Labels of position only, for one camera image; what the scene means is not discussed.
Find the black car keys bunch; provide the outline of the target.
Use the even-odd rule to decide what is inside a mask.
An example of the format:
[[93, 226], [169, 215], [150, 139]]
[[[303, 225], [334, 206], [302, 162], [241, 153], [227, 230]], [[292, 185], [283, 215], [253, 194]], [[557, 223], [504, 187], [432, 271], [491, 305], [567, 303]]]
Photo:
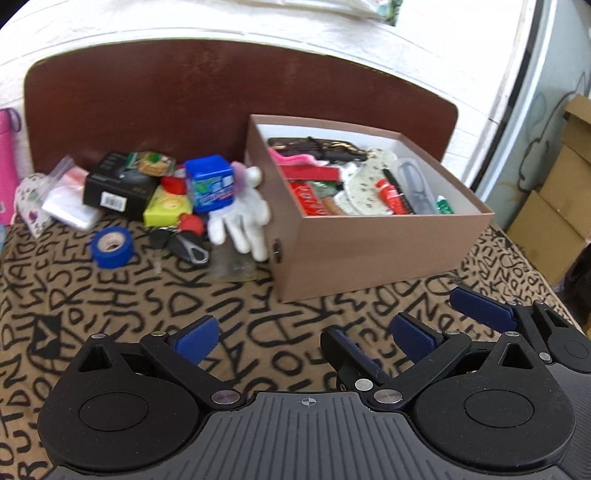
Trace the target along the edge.
[[195, 267], [205, 267], [209, 251], [197, 234], [189, 230], [156, 228], [149, 232], [148, 241], [155, 250], [167, 250], [177, 259]]

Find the blue tape roll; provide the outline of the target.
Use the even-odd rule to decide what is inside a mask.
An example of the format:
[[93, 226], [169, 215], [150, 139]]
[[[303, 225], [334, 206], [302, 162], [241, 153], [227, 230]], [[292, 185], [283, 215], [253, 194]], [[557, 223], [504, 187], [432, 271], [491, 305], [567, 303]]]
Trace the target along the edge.
[[90, 244], [93, 261], [103, 269], [116, 269], [129, 263], [133, 254], [131, 232], [113, 226], [99, 231]]

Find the red key fob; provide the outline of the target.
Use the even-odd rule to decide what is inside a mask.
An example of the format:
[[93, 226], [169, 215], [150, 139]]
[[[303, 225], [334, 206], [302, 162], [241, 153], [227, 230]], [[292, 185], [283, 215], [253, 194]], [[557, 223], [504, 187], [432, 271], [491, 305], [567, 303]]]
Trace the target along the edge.
[[178, 217], [177, 229], [179, 231], [188, 231], [197, 236], [202, 236], [204, 234], [205, 225], [198, 215], [182, 213]]

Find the clear ziplock bag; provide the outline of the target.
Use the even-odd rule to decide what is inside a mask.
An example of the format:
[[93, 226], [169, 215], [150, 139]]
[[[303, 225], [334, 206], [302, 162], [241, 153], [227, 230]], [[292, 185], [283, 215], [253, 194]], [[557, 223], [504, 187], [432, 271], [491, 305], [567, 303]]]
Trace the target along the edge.
[[88, 172], [69, 155], [63, 157], [49, 173], [41, 194], [42, 210], [53, 219], [81, 232], [90, 231], [102, 212], [83, 202]]

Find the cardboard boxes stack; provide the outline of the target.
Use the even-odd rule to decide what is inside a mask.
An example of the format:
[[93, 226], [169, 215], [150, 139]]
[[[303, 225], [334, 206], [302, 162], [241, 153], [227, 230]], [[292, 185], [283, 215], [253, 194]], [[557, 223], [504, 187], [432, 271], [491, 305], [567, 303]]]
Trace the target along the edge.
[[590, 99], [574, 97], [554, 166], [508, 235], [590, 332]]

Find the green small packet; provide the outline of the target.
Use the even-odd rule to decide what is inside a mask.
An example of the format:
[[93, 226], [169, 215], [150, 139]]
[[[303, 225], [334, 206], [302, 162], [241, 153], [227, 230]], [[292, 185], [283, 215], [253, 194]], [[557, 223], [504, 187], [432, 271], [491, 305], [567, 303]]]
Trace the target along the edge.
[[451, 204], [443, 195], [439, 195], [437, 197], [436, 207], [440, 214], [453, 215], [455, 213], [454, 209], [451, 207]]

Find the yellow-green small box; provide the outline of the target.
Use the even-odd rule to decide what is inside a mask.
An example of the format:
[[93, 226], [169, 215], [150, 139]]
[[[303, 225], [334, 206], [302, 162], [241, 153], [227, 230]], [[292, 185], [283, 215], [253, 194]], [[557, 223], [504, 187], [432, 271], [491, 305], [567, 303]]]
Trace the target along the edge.
[[192, 205], [186, 196], [171, 194], [158, 186], [143, 212], [143, 223], [147, 227], [174, 226], [181, 215], [191, 213]]

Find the patterned letter table cloth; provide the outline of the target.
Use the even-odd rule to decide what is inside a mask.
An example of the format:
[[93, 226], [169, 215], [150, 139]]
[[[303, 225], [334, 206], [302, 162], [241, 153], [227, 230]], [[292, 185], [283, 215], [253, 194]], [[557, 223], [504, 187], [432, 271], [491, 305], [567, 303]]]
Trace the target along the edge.
[[1, 475], [39, 479], [50, 464], [37, 416], [61, 372], [84, 341], [104, 333], [134, 342], [172, 332], [204, 315], [221, 324], [221, 341], [204, 369], [239, 390], [320, 391], [335, 373], [320, 351], [322, 329], [341, 326], [388, 374], [410, 363], [388, 327], [406, 311], [439, 331], [477, 340], [495, 333], [454, 311], [459, 284], [502, 302], [566, 306], [497, 226], [488, 227], [461, 265], [448, 272], [351, 293], [283, 303], [260, 265], [256, 279], [217, 283], [207, 271], [155, 252], [148, 232], [131, 223], [132, 260], [117, 270], [95, 265], [91, 235], [61, 224], [34, 237], [23, 223], [1, 243]]

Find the brown cardboard storage box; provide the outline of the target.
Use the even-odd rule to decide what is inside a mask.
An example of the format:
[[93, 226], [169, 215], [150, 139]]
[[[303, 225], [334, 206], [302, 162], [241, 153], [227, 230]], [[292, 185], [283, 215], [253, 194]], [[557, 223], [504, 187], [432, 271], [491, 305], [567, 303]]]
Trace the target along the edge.
[[[307, 137], [378, 147], [416, 161], [452, 214], [308, 216], [271, 159], [270, 137]], [[438, 160], [399, 132], [322, 119], [253, 114], [245, 158], [263, 171], [270, 204], [264, 229], [276, 297], [283, 302], [346, 293], [442, 273], [460, 265], [493, 211]]]

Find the floral white insole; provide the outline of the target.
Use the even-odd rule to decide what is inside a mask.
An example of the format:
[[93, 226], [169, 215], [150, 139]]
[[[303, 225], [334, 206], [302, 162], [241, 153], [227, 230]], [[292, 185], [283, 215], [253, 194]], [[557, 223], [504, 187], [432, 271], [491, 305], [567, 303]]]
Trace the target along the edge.
[[370, 149], [365, 162], [339, 165], [342, 190], [332, 198], [335, 205], [349, 216], [391, 216], [393, 212], [380, 198], [376, 184], [386, 179], [383, 170], [397, 159], [394, 152]]

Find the black marker pen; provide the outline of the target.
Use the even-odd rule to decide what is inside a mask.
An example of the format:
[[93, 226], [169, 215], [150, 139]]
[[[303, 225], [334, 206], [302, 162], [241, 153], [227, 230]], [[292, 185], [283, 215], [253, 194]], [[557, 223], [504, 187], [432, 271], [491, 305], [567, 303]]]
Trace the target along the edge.
[[384, 177], [388, 180], [388, 182], [394, 187], [394, 189], [397, 190], [397, 192], [399, 194], [399, 199], [401, 200], [401, 202], [404, 205], [407, 212], [409, 214], [414, 214], [415, 211], [414, 211], [413, 207], [411, 206], [411, 204], [409, 203], [409, 201], [404, 193], [404, 190], [401, 187], [401, 184], [394, 177], [394, 174], [391, 172], [391, 170], [388, 168], [384, 168], [383, 174], [384, 174]]

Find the red tape roll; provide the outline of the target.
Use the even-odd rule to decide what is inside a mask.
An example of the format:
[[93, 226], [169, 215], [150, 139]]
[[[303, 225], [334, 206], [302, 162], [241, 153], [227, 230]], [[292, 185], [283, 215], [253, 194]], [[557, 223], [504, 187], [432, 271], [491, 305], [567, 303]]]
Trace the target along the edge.
[[160, 180], [162, 189], [171, 195], [184, 196], [187, 193], [186, 179], [176, 176], [162, 177]]

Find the blue gum box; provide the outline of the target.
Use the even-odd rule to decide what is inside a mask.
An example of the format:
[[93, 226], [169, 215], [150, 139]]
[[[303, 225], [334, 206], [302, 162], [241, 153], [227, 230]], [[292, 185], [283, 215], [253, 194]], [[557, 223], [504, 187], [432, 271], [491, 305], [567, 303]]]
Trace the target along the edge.
[[184, 169], [187, 196], [194, 212], [208, 213], [228, 207], [233, 202], [233, 170], [221, 155], [187, 160]]

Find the clear plastic case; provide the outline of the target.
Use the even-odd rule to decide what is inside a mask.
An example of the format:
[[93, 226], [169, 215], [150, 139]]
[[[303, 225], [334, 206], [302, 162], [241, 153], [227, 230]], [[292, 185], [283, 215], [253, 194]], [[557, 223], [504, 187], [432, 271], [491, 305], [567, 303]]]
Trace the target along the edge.
[[399, 159], [394, 169], [414, 212], [421, 215], [437, 214], [435, 198], [418, 164], [411, 158]]

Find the red snack packet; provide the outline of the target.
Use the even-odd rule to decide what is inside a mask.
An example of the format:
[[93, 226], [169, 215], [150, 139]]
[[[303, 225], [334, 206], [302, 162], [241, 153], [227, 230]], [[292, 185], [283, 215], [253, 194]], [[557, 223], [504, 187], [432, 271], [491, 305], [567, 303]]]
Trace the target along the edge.
[[329, 210], [307, 182], [290, 182], [290, 189], [305, 216], [329, 216]]

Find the black product box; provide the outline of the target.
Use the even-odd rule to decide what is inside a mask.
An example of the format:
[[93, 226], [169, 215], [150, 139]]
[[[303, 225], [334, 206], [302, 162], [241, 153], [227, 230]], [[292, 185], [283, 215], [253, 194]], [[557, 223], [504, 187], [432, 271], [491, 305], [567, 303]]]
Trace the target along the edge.
[[85, 178], [83, 203], [141, 221], [156, 188], [157, 177], [141, 173], [130, 156], [106, 154]]

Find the packaged cookies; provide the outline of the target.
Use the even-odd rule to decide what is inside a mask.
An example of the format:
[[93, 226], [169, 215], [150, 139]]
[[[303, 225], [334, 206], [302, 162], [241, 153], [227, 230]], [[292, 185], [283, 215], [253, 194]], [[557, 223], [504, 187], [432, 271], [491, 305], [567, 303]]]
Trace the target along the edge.
[[174, 158], [157, 152], [132, 152], [126, 158], [127, 170], [137, 170], [147, 176], [171, 176], [175, 168], [176, 160]]

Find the red flat box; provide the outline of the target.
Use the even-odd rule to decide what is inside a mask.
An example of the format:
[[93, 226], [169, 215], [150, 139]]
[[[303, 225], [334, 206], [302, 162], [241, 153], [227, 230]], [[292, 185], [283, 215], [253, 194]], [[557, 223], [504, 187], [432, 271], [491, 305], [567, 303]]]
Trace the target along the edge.
[[339, 168], [329, 166], [280, 165], [280, 171], [290, 181], [341, 181]]

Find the brown monogram phone case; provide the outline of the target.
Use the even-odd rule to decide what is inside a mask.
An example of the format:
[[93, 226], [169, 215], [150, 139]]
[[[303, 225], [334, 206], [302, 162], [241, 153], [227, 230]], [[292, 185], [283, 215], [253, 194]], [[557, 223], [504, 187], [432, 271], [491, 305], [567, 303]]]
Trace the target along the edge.
[[353, 143], [342, 140], [318, 139], [315, 137], [271, 137], [267, 145], [283, 156], [311, 155], [317, 160], [335, 162], [365, 162], [368, 159], [366, 150]]

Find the pink sock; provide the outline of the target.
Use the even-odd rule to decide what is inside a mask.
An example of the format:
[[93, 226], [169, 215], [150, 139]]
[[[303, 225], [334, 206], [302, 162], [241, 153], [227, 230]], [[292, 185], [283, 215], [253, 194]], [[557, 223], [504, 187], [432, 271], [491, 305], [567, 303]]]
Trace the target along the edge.
[[273, 158], [273, 161], [276, 162], [276, 164], [280, 165], [280, 166], [322, 167], [322, 166], [327, 165], [327, 163], [325, 163], [325, 161], [315, 159], [315, 157], [310, 154], [295, 154], [295, 155], [286, 156], [271, 147], [267, 148], [267, 151], [269, 151], [270, 157]]

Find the dark brown wooden board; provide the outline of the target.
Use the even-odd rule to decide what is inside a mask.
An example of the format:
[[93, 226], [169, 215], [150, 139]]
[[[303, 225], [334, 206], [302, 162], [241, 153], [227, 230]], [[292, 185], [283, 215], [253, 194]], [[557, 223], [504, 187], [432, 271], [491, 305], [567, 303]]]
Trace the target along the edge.
[[106, 153], [242, 158], [253, 114], [317, 118], [405, 134], [441, 158], [458, 120], [449, 100], [334, 56], [224, 40], [145, 40], [82, 48], [24, 80], [32, 165], [84, 168]]

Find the pink thermos bottle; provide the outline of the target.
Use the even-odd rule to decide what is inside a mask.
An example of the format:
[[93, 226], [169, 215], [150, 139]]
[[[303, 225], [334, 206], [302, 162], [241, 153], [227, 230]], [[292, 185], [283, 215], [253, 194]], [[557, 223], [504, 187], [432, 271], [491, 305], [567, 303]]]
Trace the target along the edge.
[[15, 193], [19, 178], [15, 163], [14, 136], [21, 130], [18, 112], [13, 108], [0, 111], [0, 181], [1, 223], [10, 225], [15, 214]]

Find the floral plastic bag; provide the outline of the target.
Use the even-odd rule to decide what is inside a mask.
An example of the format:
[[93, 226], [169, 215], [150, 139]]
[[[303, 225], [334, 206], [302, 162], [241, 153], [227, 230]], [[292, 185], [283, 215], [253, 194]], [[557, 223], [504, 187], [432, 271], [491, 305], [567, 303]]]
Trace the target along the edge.
[[361, 18], [381, 20], [387, 25], [396, 26], [403, 0], [334, 0], [323, 1], [329, 8]]

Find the floral drawstring pouch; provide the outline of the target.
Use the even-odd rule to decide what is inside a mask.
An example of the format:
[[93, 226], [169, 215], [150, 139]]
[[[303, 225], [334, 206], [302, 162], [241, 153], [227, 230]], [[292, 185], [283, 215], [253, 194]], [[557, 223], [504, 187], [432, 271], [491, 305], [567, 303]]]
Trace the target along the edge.
[[40, 238], [53, 221], [42, 208], [48, 185], [46, 175], [34, 173], [21, 180], [15, 193], [15, 209], [35, 239]]

